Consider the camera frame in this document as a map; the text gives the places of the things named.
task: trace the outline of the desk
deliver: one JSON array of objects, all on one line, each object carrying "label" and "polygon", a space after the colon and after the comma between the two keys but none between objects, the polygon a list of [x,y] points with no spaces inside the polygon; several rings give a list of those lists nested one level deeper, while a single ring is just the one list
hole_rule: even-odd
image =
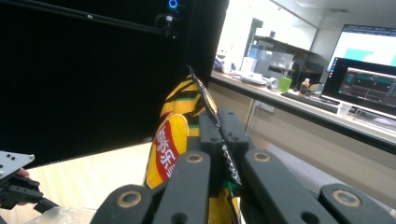
[{"label": "desk", "polygon": [[[141,185],[144,181],[151,143],[126,147],[56,162],[29,170],[30,177],[40,182],[44,197],[64,207],[97,209],[114,189]],[[40,213],[33,204],[0,210],[9,224],[24,223]]]},{"label": "desk", "polygon": [[[218,107],[230,108],[246,124],[257,148],[268,143],[396,207],[396,134],[283,97],[213,72],[208,89]],[[268,113],[255,101],[276,108]]]}]

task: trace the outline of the monitor screen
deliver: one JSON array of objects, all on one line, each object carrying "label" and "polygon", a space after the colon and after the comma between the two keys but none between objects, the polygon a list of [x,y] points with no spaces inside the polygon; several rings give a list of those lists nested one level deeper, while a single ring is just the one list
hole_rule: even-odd
[{"label": "monitor screen", "polygon": [[346,24],[326,68],[327,72],[331,72],[335,57],[396,66],[396,29]]},{"label": "monitor screen", "polygon": [[334,58],[322,97],[396,116],[396,67]]}]

